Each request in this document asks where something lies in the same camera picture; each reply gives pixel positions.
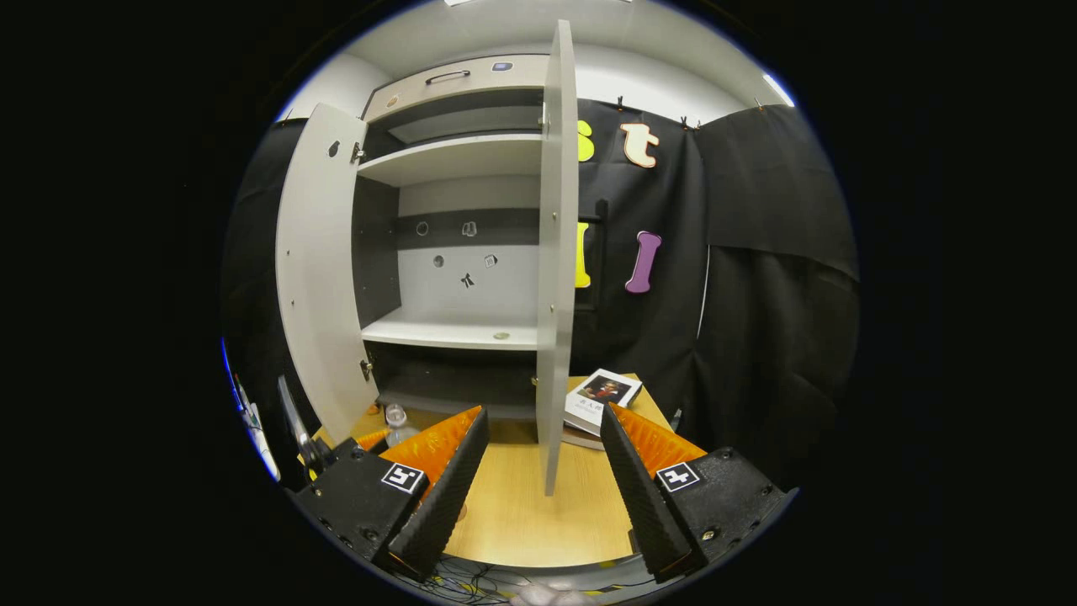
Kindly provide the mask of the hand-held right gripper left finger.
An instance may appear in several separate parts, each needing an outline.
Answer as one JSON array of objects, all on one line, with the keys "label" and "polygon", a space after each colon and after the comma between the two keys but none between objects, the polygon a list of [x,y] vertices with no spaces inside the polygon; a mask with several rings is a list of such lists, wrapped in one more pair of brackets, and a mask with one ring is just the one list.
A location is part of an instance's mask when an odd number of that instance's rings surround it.
[{"label": "hand-held right gripper left finger", "polygon": [[476,406],[384,452],[363,451],[354,440],[291,496],[350,555],[425,582],[453,536],[489,438],[487,409]]}]

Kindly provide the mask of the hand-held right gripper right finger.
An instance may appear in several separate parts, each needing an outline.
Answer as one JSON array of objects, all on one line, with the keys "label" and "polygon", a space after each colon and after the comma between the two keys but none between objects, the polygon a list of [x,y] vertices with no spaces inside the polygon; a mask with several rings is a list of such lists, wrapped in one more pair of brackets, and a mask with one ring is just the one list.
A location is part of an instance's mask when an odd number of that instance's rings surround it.
[{"label": "hand-held right gripper right finger", "polygon": [[737,449],[705,453],[615,404],[602,410],[600,436],[639,552],[658,583],[722,566],[796,498]]}]

